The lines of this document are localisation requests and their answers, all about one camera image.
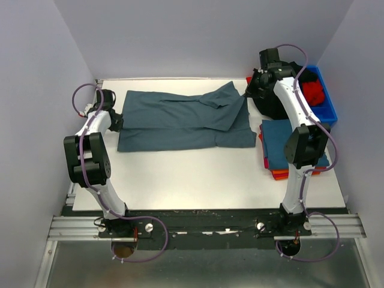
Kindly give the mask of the grey-blue t shirt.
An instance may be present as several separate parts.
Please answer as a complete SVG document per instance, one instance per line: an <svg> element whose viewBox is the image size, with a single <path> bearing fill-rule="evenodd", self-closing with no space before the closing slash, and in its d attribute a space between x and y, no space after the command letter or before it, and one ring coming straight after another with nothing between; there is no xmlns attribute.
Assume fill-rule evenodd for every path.
<svg viewBox="0 0 384 288"><path fill-rule="evenodd" d="M252 148L248 103L233 82L202 95L127 91L119 152Z"/></svg>

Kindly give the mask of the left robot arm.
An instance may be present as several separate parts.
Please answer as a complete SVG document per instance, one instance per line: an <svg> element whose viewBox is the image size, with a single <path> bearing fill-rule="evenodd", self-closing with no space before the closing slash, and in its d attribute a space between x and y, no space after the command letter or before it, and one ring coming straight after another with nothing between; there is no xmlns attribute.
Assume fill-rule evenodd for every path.
<svg viewBox="0 0 384 288"><path fill-rule="evenodd" d="M70 180L90 192L102 208L103 216L94 223L100 236L137 238L137 227L127 218L128 208L110 181L112 168L103 139L106 131L119 132L123 126L115 102L113 91L98 88L95 103L77 111L86 122L75 135L64 138L64 151Z"/></svg>

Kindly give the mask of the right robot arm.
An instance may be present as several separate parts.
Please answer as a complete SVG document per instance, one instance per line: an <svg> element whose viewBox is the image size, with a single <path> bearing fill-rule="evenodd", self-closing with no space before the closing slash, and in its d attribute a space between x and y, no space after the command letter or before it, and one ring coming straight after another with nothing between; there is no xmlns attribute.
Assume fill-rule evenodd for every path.
<svg viewBox="0 0 384 288"><path fill-rule="evenodd" d="M260 68L254 70L245 97L257 99L274 94L292 128L283 149L289 165L287 189L276 220L277 230L289 235L306 221L309 178L325 152L331 129L312 112L298 84L300 74L282 64L277 47L260 51L259 58Z"/></svg>

